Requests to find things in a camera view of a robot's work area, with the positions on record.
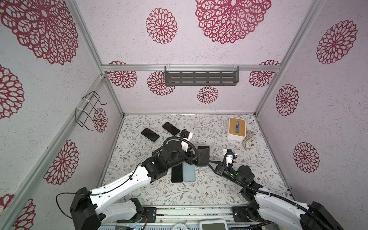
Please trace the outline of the white wooden-top tissue box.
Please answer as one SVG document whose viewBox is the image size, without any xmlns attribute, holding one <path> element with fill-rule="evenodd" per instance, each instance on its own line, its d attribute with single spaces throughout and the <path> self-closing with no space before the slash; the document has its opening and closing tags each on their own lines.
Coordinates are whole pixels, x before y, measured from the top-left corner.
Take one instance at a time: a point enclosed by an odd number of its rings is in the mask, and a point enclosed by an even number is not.
<svg viewBox="0 0 368 230">
<path fill-rule="evenodd" d="M 229 118 L 227 139 L 234 141 L 243 141 L 246 138 L 246 121 L 244 119 Z"/>
</svg>

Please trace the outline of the black phone far middle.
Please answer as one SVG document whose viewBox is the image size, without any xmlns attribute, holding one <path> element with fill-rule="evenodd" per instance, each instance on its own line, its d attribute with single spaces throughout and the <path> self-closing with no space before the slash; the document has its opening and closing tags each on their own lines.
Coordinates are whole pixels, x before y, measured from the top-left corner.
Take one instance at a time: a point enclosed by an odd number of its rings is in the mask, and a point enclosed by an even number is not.
<svg viewBox="0 0 368 230">
<path fill-rule="evenodd" d="M 176 136 L 180 133 L 180 130 L 172 125 L 170 122 L 166 122 L 162 125 L 162 128 L 169 132 L 171 135 Z"/>
</svg>

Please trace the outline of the white round timer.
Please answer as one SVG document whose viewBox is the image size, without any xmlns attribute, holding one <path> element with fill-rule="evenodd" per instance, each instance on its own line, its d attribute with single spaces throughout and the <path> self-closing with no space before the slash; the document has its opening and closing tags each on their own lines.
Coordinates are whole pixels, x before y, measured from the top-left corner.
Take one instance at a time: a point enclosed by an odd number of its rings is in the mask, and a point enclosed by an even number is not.
<svg viewBox="0 0 368 230">
<path fill-rule="evenodd" d="M 188 227 L 183 223 L 178 223 L 172 227 L 172 230 L 188 230 Z"/>
</svg>

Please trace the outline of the white display device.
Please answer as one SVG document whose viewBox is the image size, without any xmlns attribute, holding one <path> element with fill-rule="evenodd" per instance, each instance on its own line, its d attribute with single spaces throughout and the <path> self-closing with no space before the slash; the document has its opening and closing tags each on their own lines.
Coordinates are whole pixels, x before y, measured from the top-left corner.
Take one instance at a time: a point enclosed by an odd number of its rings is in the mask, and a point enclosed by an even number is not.
<svg viewBox="0 0 368 230">
<path fill-rule="evenodd" d="M 210 219 L 199 222 L 200 230 L 228 230 L 227 222 L 221 219 Z"/>
</svg>

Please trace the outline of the black phone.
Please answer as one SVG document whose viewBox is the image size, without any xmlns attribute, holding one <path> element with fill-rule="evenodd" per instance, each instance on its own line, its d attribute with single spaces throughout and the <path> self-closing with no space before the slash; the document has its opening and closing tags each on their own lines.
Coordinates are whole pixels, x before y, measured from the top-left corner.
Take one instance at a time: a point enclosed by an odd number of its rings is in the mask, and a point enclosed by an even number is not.
<svg viewBox="0 0 368 230">
<path fill-rule="evenodd" d="M 156 142 L 160 138 L 160 135 L 158 135 L 149 128 L 145 128 L 144 130 L 142 130 L 141 135 L 143 135 L 152 142 Z"/>
<path fill-rule="evenodd" d="M 170 122 L 166 122 L 162 125 L 162 128 L 169 132 L 171 135 L 176 136 L 180 133 L 180 130 L 172 125 Z"/>
</svg>

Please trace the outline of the grey wall shelf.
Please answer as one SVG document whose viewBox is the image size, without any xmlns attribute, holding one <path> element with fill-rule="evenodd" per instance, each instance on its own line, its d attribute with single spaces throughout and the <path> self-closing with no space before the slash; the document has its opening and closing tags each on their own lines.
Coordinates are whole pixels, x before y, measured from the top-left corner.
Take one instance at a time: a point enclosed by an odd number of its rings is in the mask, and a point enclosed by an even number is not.
<svg viewBox="0 0 368 230">
<path fill-rule="evenodd" d="M 165 66 L 164 82 L 167 86 L 236 86 L 239 71 L 237 67 L 231 71 L 172 71 Z"/>
</svg>

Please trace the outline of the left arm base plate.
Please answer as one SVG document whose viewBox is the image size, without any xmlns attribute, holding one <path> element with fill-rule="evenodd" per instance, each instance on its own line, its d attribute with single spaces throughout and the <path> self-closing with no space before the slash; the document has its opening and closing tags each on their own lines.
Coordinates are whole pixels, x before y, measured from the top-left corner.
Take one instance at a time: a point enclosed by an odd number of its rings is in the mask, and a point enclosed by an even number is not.
<svg viewBox="0 0 368 230">
<path fill-rule="evenodd" d="M 144 212 L 139 219 L 138 223 L 155 223 L 157 216 L 156 207 L 144 207 Z"/>
</svg>

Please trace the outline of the black phone far left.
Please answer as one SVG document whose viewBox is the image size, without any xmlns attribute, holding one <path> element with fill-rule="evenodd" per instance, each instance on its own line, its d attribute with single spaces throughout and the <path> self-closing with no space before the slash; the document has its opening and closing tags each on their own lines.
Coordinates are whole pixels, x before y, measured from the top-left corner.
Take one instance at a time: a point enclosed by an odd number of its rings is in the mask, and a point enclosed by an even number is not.
<svg viewBox="0 0 368 230">
<path fill-rule="evenodd" d="M 158 135 L 149 128 L 145 128 L 144 130 L 142 130 L 141 135 L 143 135 L 152 142 L 156 142 L 160 138 L 160 135 Z"/>
</svg>

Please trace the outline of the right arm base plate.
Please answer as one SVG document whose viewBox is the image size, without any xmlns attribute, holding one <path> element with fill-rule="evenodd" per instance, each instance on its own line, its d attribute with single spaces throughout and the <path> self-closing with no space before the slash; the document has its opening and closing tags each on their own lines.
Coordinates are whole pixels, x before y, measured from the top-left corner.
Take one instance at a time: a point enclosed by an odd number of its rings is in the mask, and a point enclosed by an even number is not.
<svg viewBox="0 0 368 230">
<path fill-rule="evenodd" d="M 248 206 L 232 207 L 232 214 L 235 222 L 259 221 L 257 210 Z"/>
</svg>

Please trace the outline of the blue phone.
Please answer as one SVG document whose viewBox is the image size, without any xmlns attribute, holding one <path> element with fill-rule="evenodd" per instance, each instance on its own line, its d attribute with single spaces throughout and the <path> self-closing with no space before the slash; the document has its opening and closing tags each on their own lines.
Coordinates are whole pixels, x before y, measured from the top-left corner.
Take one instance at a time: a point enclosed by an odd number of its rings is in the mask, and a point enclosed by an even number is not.
<svg viewBox="0 0 368 230">
<path fill-rule="evenodd" d="M 210 147 L 199 146 L 198 152 L 199 152 L 199 163 L 197 165 L 209 165 Z"/>
</svg>

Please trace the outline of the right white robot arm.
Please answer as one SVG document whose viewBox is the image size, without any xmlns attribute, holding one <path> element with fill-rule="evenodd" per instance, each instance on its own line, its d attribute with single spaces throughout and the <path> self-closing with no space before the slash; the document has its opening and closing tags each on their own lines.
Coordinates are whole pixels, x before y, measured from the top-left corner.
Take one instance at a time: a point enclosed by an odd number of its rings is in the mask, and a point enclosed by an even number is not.
<svg viewBox="0 0 368 230">
<path fill-rule="evenodd" d="M 240 194 L 249 203 L 232 207 L 235 222 L 253 221 L 250 230 L 259 230 L 268 224 L 277 224 L 286 230 L 341 230 L 343 227 L 320 203 L 301 203 L 274 194 L 254 181 L 249 166 L 234 170 L 230 163 L 211 161 L 216 165 L 212 171 L 242 189 Z"/>
</svg>

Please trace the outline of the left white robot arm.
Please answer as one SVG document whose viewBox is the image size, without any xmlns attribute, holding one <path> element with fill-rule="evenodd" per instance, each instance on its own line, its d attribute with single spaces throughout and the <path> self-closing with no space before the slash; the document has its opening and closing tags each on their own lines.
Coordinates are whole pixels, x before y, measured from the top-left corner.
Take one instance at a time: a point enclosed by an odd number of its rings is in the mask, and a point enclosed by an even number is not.
<svg viewBox="0 0 368 230">
<path fill-rule="evenodd" d="M 70 206 L 74 228 L 98 229 L 110 217 L 108 210 L 116 201 L 166 176 L 170 168 L 184 162 L 193 164 L 198 156 L 198 149 L 191 142 L 180 137 L 170 137 L 129 174 L 99 188 L 79 189 L 74 193 Z"/>
</svg>

